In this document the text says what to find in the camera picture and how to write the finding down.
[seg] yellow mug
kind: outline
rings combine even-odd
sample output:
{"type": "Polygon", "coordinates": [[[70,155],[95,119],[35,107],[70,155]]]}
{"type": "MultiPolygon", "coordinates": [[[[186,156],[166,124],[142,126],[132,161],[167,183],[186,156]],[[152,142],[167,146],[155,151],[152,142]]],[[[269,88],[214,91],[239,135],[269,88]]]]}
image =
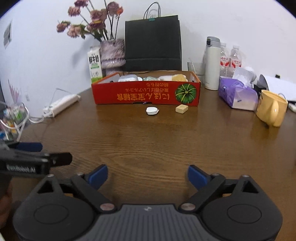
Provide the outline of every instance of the yellow mug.
{"type": "Polygon", "coordinates": [[[280,127],[288,107],[288,102],[273,92],[262,90],[256,115],[269,126],[280,127]]]}

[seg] pink dried flower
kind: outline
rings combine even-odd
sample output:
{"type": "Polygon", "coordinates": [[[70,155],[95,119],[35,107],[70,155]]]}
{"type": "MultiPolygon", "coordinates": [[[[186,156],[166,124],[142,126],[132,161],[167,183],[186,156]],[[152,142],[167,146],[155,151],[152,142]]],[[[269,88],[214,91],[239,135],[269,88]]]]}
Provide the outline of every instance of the pink dried flower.
{"type": "Polygon", "coordinates": [[[75,7],[87,7],[89,0],[76,0],[74,5],[75,7]]]}
{"type": "Polygon", "coordinates": [[[89,28],[92,29],[104,29],[105,25],[100,19],[94,19],[92,22],[89,23],[89,28]]]}
{"type": "Polygon", "coordinates": [[[105,22],[105,20],[107,19],[107,16],[108,16],[108,11],[107,11],[107,9],[101,9],[101,12],[102,12],[101,20],[103,22],[105,22]]]}
{"type": "Polygon", "coordinates": [[[102,12],[99,10],[92,10],[91,11],[91,19],[100,19],[100,17],[102,16],[102,12]]]}
{"type": "Polygon", "coordinates": [[[86,26],[86,29],[87,29],[88,31],[90,31],[90,32],[92,32],[92,31],[94,30],[90,25],[87,25],[87,26],[86,26]]]}
{"type": "Polygon", "coordinates": [[[99,10],[92,10],[91,11],[91,19],[100,19],[102,22],[105,22],[107,19],[108,12],[106,9],[99,10]]]}
{"type": "Polygon", "coordinates": [[[65,29],[70,25],[70,22],[67,22],[67,21],[62,21],[61,23],[59,23],[57,25],[57,32],[58,33],[61,33],[61,32],[64,32],[65,29]]]}
{"type": "Polygon", "coordinates": [[[118,9],[119,9],[119,4],[116,2],[110,2],[107,5],[107,11],[110,16],[114,16],[117,13],[118,9]]]}
{"type": "Polygon", "coordinates": [[[71,25],[67,32],[67,35],[70,36],[71,38],[77,38],[79,37],[80,31],[81,31],[80,26],[71,25]]]}
{"type": "Polygon", "coordinates": [[[71,17],[78,16],[81,13],[79,7],[69,7],[68,14],[71,17]]]}

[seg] blue gripper pad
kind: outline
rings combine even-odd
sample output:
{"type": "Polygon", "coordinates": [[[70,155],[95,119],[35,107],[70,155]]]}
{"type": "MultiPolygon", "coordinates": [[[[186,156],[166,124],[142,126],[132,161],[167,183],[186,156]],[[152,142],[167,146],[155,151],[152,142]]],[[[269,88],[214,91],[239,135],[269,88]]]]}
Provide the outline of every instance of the blue gripper pad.
{"type": "Polygon", "coordinates": [[[107,179],[108,168],[105,164],[99,166],[85,177],[85,180],[88,182],[88,184],[96,190],[98,190],[107,179]]]}
{"type": "Polygon", "coordinates": [[[42,144],[40,142],[20,142],[15,149],[22,151],[30,151],[30,152],[40,152],[42,151],[42,144]]]}
{"type": "Polygon", "coordinates": [[[200,190],[211,181],[211,176],[196,166],[190,165],[188,168],[188,180],[197,190],[200,190]]]}

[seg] power strip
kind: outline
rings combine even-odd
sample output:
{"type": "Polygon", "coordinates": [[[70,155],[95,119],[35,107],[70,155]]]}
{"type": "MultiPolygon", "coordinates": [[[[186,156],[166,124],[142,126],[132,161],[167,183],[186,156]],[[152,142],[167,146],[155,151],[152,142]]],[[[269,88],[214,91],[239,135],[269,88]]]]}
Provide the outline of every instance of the power strip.
{"type": "Polygon", "coordinates": [[[45,107],[43,109],[43,116],[45,118],[55,117],[57,114],[61,113],[64,109],[74,104],[75,102],[80,100],[80,96],[77,94],[67,95],[55,102],[53,102],[50,106],[45,107]]]}

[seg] small white lid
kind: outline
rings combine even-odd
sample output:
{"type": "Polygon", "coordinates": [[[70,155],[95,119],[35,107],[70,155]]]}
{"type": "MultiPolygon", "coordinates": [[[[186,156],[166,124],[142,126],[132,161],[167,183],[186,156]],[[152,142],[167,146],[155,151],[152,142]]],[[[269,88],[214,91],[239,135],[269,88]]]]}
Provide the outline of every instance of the small white lid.
{"type": "Polygon", "coordinates": [[[147,107],[146,109],[146,113],[148,115],[156,115],[159,112],[159,109],[157,109],[156,107],[147,107]]]}

